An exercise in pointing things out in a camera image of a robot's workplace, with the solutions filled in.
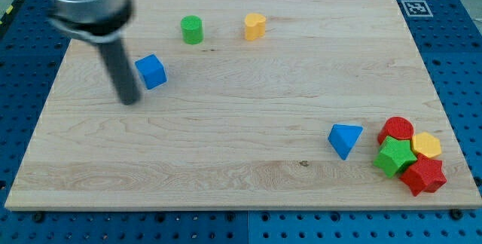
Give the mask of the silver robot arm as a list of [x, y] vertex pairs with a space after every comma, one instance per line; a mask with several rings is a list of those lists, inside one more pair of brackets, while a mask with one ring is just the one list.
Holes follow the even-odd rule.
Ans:
[[62, 34], [91, 44], [121, 37], [132, 13], [132, 0], [51, 0], [49, 22]]

